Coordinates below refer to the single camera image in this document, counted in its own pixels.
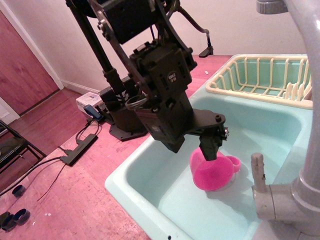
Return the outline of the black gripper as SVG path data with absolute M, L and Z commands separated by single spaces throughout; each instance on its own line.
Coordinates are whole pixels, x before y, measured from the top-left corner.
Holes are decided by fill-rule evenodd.
M 223 114 L 192 108 L 184 92 L 162 101 L 148 101 L 136 109 L 136 114 L 151 136 L 174 153 L 183 145 L 184 135 L 199 136 L 206 161 L 217 159 L 217 152 L 229 135 Z

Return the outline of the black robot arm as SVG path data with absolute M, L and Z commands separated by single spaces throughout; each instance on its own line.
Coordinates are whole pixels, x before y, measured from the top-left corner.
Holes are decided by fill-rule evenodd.
M 207 161 L 217 158 L 225 117 L 194 109 L 186 91 L 197 66 L 193 50 L 170 23 L 177 0 L 68 0 L 66 5 L 99 61 L 113 114 L 125 107 L 151 136 L 177 153 L 185 135 L 199 136 Z

